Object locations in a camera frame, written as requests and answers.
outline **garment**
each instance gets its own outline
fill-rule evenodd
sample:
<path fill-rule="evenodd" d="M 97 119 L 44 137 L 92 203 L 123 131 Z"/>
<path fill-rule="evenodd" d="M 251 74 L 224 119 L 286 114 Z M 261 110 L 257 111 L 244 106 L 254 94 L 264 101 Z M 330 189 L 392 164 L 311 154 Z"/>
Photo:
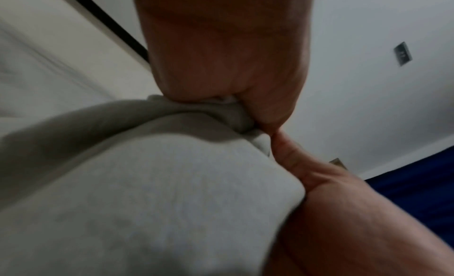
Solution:
<path fill-rule="evenodd" d="M 304 197 L 238 103 L 150 97 L 0 126 L 3 276 L 257 275 Z"/>

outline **black bar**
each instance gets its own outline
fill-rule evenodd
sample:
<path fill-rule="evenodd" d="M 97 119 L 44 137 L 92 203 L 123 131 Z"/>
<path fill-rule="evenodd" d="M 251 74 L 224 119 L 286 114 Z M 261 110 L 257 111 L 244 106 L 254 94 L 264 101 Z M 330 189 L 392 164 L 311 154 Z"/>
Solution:
<path fill-rule="evenodd" d="M 114 34 L 123 40 L 131 49 L 148 62 L 148 51 L 142 46 L 133 36 L 131 36 L 122 26 L 120 26 L 113 18 L 103 11 L 92 0 L 76 0 L 83 7 L 85 7 L 93 16 L 99 19 L 106 27 L 108 27 Z"/>

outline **switch plate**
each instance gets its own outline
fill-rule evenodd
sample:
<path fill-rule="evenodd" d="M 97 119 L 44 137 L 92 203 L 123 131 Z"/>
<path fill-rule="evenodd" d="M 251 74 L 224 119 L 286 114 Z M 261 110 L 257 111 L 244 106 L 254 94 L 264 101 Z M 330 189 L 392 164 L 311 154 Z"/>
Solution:
<path fill-rule="evenodd" d="M 405 42 L 395 47 L 394 52 L 396 53 L 397 61 L 401 66 L 412 60 L 410 51 L 408 50 L 407 44 Z"/>

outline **skin crease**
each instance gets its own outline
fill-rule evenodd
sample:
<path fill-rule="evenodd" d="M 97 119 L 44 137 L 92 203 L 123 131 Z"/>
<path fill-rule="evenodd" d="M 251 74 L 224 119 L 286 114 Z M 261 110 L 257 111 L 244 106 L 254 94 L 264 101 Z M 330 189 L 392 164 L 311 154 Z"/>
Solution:
<path fill-rule="evenodd" d="M 135 0 L 164 95 L 237 96 L 272 135 L 276 161 L 306 188 L 264 275 L 454 275 L 454 253 L 436 235 L 279 131 L 306 80 L 312 1 Z"/>

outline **human hand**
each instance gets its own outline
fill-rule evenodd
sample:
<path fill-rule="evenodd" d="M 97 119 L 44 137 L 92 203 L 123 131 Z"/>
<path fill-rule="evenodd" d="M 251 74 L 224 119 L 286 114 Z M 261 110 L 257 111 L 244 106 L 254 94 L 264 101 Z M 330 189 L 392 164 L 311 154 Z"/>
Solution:
<path fill-rule="evenodd" d="M 135 0 L 163 94 L 235 95 L 274 133 L 292 114 L 309 64 L 312 0 Z"/>
<path fill-rule="evenodd" d="M 454 253 L 436 235 L 348 171 L 313 158 L 282 132 L 276 161 L 306 188 L 263 274 L 454 275 Z"/>

